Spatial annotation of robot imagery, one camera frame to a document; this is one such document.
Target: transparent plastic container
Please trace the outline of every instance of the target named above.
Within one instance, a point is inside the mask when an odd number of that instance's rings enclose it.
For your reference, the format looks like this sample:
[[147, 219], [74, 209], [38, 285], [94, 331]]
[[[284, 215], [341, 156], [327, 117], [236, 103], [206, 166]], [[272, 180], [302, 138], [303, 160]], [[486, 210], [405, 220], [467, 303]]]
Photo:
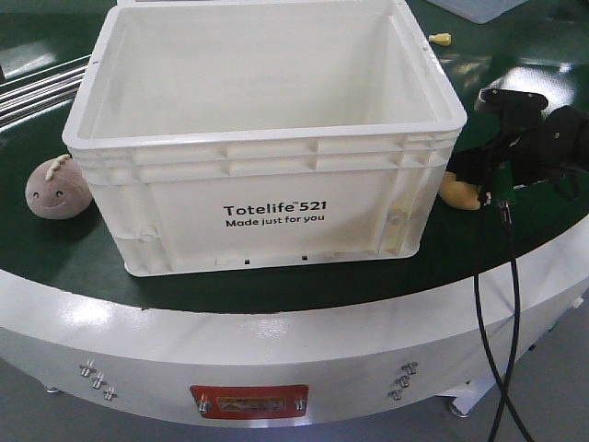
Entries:
[[527, 0], [428, 0], [474, 23], [487, 23]]

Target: green conveyor surface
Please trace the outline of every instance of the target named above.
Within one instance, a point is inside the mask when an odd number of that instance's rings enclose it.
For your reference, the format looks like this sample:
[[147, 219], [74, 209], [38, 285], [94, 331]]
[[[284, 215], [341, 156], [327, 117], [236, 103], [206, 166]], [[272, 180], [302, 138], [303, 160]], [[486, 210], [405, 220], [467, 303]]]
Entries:
[[[470, 23], [425, 0], [408, 3], [426, 35], [450, 32], [453, 36], [451, 46], [434, 49], [468, 112], [456, 150], [482, 145], [497, 131], [496, 117], [472, 110], [482, 87], [533, 90], [545, 94], [552, 105], [572, 104], [589, 110], [586, 1], [530, 0], [485, 25]], [[89, 54], [106, 9], [105, 5], [99, 14], [42, 10], [0, 14], [0, 65], [6, 79]], [[438, 200], [421, 249], [409, 259], [130, 276], [96, 206], [67, 221], [39, 219], [26, 206], [24, 188], [30, 172], [44, 160], [66, 152], [61, 132], [70, 104], [0, 131], [0, 268], [6, 271], [141, 308], [244, 313], [329, 308], [400, 297], [472, 273], [478, 216]], [[518, 254], [558, 236], [586, 216], [589, 178], [581, 176], [580, 184], [581, 197], [572, 202], [559, 197], [547, 183], [517, 191], [513, 217]], [[487, 216], [483, 236], [484, 268], [505, 262], [506, 248], [494, 211]]]

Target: black cable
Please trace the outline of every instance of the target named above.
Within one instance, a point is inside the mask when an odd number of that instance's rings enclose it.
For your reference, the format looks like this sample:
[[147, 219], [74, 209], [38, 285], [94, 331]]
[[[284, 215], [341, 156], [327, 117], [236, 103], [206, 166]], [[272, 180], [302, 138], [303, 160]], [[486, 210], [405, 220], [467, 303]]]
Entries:
[[[482, 340], [485, 355], [487, 356], [487, 360], [489, 362], [489, 367], [491, 368], [491, 372], [492, 372], [493, 377], [495, 379], [495, 383], [497, 384], [497, 387], [499, 388], [499, 390], [501, 392], [503, 405], [504, 404], [507, 405], [507, 408], [509, 409], [510, 414], [514, 418], [515, 424], [517, 425], [521, 434], [524, 436], [525, 440], [527, 442], [535, 442], [534, 438], [527, 431], [527, 428], [525, 428], [525, 425], [522, 422], [521, 418], [519, 417], [519, 414], [517, 413], [517, 410], [515, 409], [514, 404], [512, 403], [511, 399], [509, 398], [508, 390], [505, 388], [505, 385], [503, 384], [501, 374], [499, 373], [499, 370], [497, 369], [495, 359], [492, 355], [491, 346], [489, 344], [489, 337], [487, 336], [487, 332], [485, 329], [485, 324], [484, 324], [484, 320], [483, 320], [483, 316], [482, 316], [482, 305], [481, 305], [481, 301], [480, 301], [480, 286], [479, 286], [479, 273], [480, 273], [479, 258], [481, 256], [481, 249], [482, 249], [481, 239], [482, 239], [482, 231], [484, 228], [484, 215], [485, 215], [484, 212], [485, 212], [484, 208], [481, 207], [479, 209], [478, 235], [475, 238], [475, 253], [474, 253], [475, 270], [474, 270], [474, 274], [473, 274], [474, 292], [475, 292], [475, 307], [476, 307], [476, 311], [477, 311], [477, 322], [479, 324], [480, 338]], [[514, 275], [514, 288], [517, 287], [517, 291], [514, 294], [516, 297], [519, 298], [519, 284], [516, 282], [516, 281], [518, 281], [516, 270], [517, 270], [516, 266], [512, 266], [512, 271], [513, 271], [513, 275]], [[498, 422], [493, 423], [493, 428], [491, 429], [491, 435], [496, 434], [497, 428], [499, 427], [499, 421], [501, 420], [501, 414], [499, 413], [499, 408], [498, 408], [498, 414], [499, 414], [499, 416], [497, 414], [495, 416], [495, 418], [496, 418], [495, 420]]]
[[519, 291], [519, 275], [517, 273], [517, 260], [515, 254], [515, 245], [514, 245], [514, 232], [512, 230], [512, 218], [511, 212], [509, 208], [509, 203], [506, 201], [500, 202], [500, 211], [502, 217], [502, 225], [505, 230], [505, 236], [507, 238], [507, 245], [509, 249], [509, 259], [512, 271], [512, 281], [514, 285], [514, 328], [512, 333], [512, 345], [509, 353], [509, 359], [507, 362], [507, 368], [505, 370], [505, 376], [503, 378], [503, 388], [505, 390], [505, 395], [501, 395], [501, 399], [499, 401], [499, 406], [497, 407], [497, 413], [495, 414], [495, 419], [493, 421], [493, 426], [491, 428], [491, 433], [489, 435], [489, 442], [495, 440], [497, 436], [497, 431], [499, 430], [499, 424], [502, 419], [503, 410], [505, 408], [505, 403], [508, 396], [509, 386], [511, 383], [512, 375], [514, 373], [514, 364], [515, 364], [515, 357], [517, 354], [517, 345], [519, 342], [519, 329], [520, 329], [520, 319], [522, 313], [521, 307], [521, 297]]

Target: red label plate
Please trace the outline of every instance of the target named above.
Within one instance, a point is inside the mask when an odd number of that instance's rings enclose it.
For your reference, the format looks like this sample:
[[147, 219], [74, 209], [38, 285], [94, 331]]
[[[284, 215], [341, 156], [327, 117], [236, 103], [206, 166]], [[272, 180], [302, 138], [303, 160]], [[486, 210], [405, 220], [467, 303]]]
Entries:
[[192, 385], [191, 393], [207, 419], [279, 419], [306, 414], [307, 385], [211, 387]]

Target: white metal base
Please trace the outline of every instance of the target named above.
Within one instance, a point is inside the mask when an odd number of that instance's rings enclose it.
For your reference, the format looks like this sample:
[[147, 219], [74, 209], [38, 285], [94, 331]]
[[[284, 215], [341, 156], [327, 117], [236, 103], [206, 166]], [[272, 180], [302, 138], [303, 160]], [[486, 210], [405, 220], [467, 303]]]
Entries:
[[[519, 355], [578, 305], [589, 287], [587, 238], [589, 218], [518, 260]], [[480, 282], [491, 349], [498, 364], [505, 364], [513, 312], [509, 266], [484, 273]], [[484, 378], [490, 374], [470, 279], [349, 307], [237, 315], [141, 310], [0, 271], [0, 356], [43, 385], [110, 408], [233, 427], [348, 419], [450, 389], [459, 398], [455, 406], [466, 413], [488, 389]], [[391, 394], [410, 362], [419, 363], [417, 373], [400, 394]], [[87, 377], [81, 376], [84, 366], [90, 366]], [[104, 384], [94, 388], [98, 373]], [[471, 392], [456, 394], [456, 386], [470, 379]], [[194, 384], [305, 384], [306, 415], [206, 419], [189, 392]]]

